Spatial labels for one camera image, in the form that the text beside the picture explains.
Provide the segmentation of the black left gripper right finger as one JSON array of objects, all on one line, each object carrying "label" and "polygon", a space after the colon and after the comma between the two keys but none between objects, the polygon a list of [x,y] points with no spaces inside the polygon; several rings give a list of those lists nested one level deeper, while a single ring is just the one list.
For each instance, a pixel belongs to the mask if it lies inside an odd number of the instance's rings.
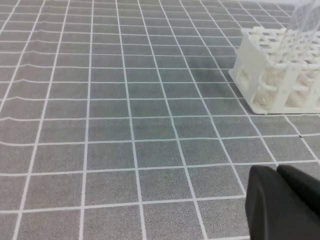
[{"label": "black left gripper right finger", "polygon": [[319,217],[320,181],[290,165],[279,165],[276,171],[306,206]]}]

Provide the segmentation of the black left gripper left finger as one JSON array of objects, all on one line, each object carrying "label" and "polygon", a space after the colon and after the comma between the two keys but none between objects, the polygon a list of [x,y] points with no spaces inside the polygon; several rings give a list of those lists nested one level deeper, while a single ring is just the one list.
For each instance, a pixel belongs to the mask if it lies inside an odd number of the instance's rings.
[{"label": "black left gripper left finger", "polygon": [[252,240],[318,240],[320,217],[296,195],[277,169],[249,170],[245,213]]}]

